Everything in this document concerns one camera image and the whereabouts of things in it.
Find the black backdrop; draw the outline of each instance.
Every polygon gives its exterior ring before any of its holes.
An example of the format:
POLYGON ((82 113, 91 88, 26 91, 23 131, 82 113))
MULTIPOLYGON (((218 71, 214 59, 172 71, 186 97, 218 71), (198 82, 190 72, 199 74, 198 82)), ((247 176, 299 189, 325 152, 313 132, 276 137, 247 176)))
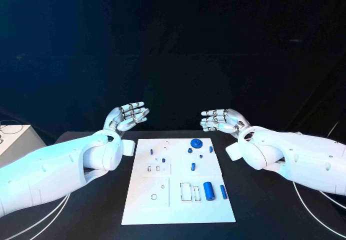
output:
POLYGON ((314 133, 313 120, 325 135, 345 102, 327 121, 323 104, 301 110, 343 95, 329 83, 345 87, 345 12, 342 0, 4 0, 0 118, 51 144, 144 101, 136 130, 195 130, 201 111, 234 108, 277 131, 314 133))

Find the white pegboard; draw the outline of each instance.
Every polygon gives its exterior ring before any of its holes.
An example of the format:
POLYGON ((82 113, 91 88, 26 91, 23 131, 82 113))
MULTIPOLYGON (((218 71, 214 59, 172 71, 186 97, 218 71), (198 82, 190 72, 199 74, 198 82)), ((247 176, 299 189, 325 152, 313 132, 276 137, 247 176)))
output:
MULTIPOLYGON (((225 183, 216 154, 209 152, 212 140, 209 138, 201 140, 203 146, 199 149, 193 148, 192 153, 188 153, 192 147, 190 138, 139 140, 123 225, 237 221, 229 199, 222 197, 221 185, 225 183), (205 182, 212 183, 214 201, 206 200, 205 182), (180 183, 189 183, 190 201, 182 200, 180 183), (196 189, 201 201, 196 201, 196 189)), ((186 186, 185 184, 183 194, 189 193, 186 186)))

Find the blue cylinder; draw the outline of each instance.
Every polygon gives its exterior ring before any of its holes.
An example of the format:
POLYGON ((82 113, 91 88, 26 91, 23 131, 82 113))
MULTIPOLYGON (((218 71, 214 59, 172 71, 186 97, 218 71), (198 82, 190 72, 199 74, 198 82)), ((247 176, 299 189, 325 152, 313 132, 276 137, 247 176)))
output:
POLYGON ((224 199, 228 199, 225 186, 219 185, 219 187, 221 187, 222 197, 224 197, 224 199))
POLYGON ((203 146, 203 143, 202 143, 202 141, 199 140, 199 139, 192 139, 190 140, 190 146, 195 148, 195 149, 201 149, 202 148, 202 146, 203 146))
POLYGON ((215 200, 215 191, 212 183, 208 181, 203 183, 203 191, 205 191, 205 197, 208 201, 215 200))

